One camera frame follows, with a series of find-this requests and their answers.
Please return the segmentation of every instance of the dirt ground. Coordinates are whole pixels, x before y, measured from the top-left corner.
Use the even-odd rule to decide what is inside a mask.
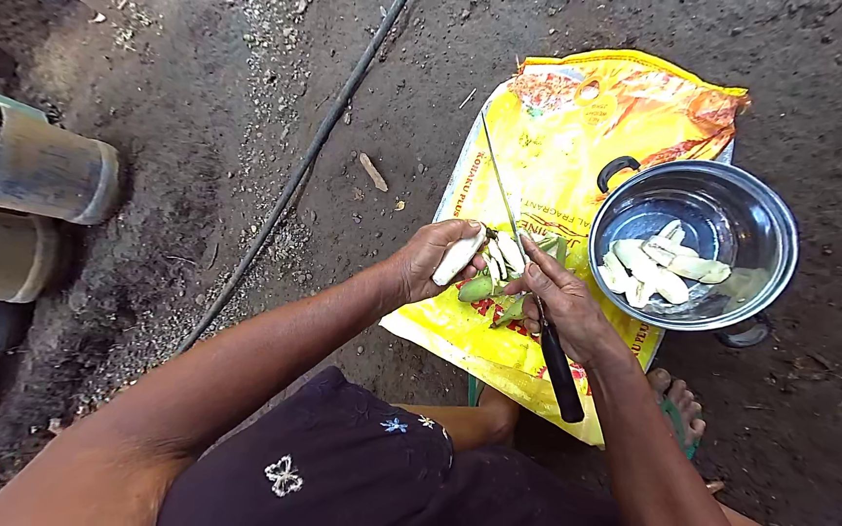
[[[68,425],[171,356],[238,262],[380,20],[365,0],[2,0],[16,98],[115,145],[126,204],[65,225],[75,271],[37,305],[0,403],[0,487]],[[751,91],[735,161],[788,201],[801,263],[746,350],[670,333],[719,499],[767,524],[842,524],[842,0],[414,0],[259,257],[225,327],[393,253],[437,207],[483,97],[516,57],[636,48]],[[472,90],[471,104],[458,111]],[[371,187],[364,150],[390,190]],[[418,164],[426,169],[419,170]],[[365,197],[351,200],[358,188]],[[396,198],[406,201],[394,212]],[[327,362],[392,401],[463,404],[466,375],[372,327]],[[526,415],[518,447],[605,491],[602,455]]]

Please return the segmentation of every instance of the stainless steel pot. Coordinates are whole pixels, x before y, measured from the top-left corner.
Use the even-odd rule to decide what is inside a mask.
[[[600,191],[609,190],[617,172],[638,168],[631,157],[614,160],[600,173]],[[628,315],[663,329],[716,330],[753,318],[755,327],[735,335],[719,332],[720,341],[743,347],[765,339],[771,328],[762,310],[782,293],[797,265],[797,226],[778,194],[737,167],[673,161],[642,170],[615,188],[591,227],[593,277],[602,283],[597,266],[614,241],[647,239],[674,219],[684,222],[684,245],[700,257],[729,264],[730,278],[717,284],[685,280],[690,300],[681,305],[656,295],[636,309],[624,295],[601,285],[606,297]]]

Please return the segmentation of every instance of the black hose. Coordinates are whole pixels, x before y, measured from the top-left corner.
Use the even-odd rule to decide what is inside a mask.
[[[385,39],[385,36],[388,35],[388,32],[391,31],[392,26],[395,24],[395,19],[399,18],[399,14],[402,12],[402,9],[407,2],[408,0],[395,0],[391,8],[388,10],[388,13],[382,20],[382,25],[379,26],[379,30],[375,32],[375,35],[372,37],[372,41],[369,42],[368,48],[366,48],[366,51],[359,59],[356,68],[354,68],[353,72],[350,73],[350,78],[346,80],[344,87],[340,89],[339,93],[337,93],[337,99],[333,101],[333,106],[330,107],[329,113],[326,114],[324,120],[320,124],[320,127],[317,128],[317,135],[315,135],[313,140],[310,142],[307,153],[298,165],[298,169],[295,170],[294,175],[291,176],[291,180],[289,180],[285,185],[285,190],[282,191],[282,196],[279,197],[278,202],[275,203],[275,208],[271,209],[271,214],[268,215],[268,219],[259,228],[258,235],[255,236],[255,239],[252,240],[249,251],[242,257],[239,267],[233,271],[233,275],[229,278],[229,281],[226,286],[224,286],[223,290],[220,291],[220,294],[217,296],[213,305],[210,305],[204,313],[200,323],[196,324],[196,327],[193,328],[193,332],[191,332],[190,335],[178,345],[175,354],[180,354],[191,348],[200,338],[200,335],[207,330],[210,323],[212,323],[212,321],[219,315],[220,311],[223,310],[223,307],[227,305],[229,299],[232,298],[236,285],[239,284],[243,274],[245,274],[245,271],[249,269],[251,262],[255,259],[255,256],[258,255],[258,251],[261,250],[262,245],[265,244],[265,239],[269,234],[271,234],[271,230],[275,227],[275,223],[278,221],[278,218],[282,215],[282,212],[285,211],[288,201],[291,200],[291,196],[293,196],[295,191],[298,190],[298,185],[300,185],[301,180],[304,178],[304,174],[310,167],[310,164],[313,163],[317,154],[320,153],[320,149],[324,147],[324,143],[330,136],[330,131],[333,130],[333,126],[340,119],[340,115],[343,114],[344,107],[350,98],[353,97],[353,93],[355,93],[357,87],[359,87],[359,82],[362,80],[363,75],[366,74],[366,69],[368,69],[369,63],[372,62],[372,58],[375,56],[376,52],[379,51],[382,41]]]

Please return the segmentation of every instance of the person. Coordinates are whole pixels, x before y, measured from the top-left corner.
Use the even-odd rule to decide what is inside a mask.
[[[493,389],[477,407],[390,405],[335,368],[211,449],[371,323],[442,292],[431,275],[445,248],[481,227],[426,225],[384,262],[150,372],[2,488],[0,525],[754,525],[711,497],[679,447],[705,429],[685,384],[662,370],[647,379],[585,284],[527,239],[532,263],[505,292],[540,297],[564,351],[586,368],[613,500],[568,489],[504,446],[518,406]],[[474,257],[458,279],[484,267]],[[525,307],[532,330],[535,310]],[[662,397],[684,436],[672,436]]]

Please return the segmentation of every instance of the pot handle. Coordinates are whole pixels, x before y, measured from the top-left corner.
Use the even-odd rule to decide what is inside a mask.
[[[755,322],[755,325],[739,334],[730,334],[718,330],[714,332],[714,336],[717,337],[720,343],[732,349],[752,347],[768,338],[769,334],[772,334],[773,329],[772,320],[769,319],[766,313],[758,313],[752,317],[752,321]]]
[[[600,175],[597,177],[597,186],[600,188],[600,191],[605,194],[606,192],[609,192],[609,180],[612,179],[617,172],[623,169],[639,169],[640,166],[639,162],[629,155],[617,157],[600,170]]]

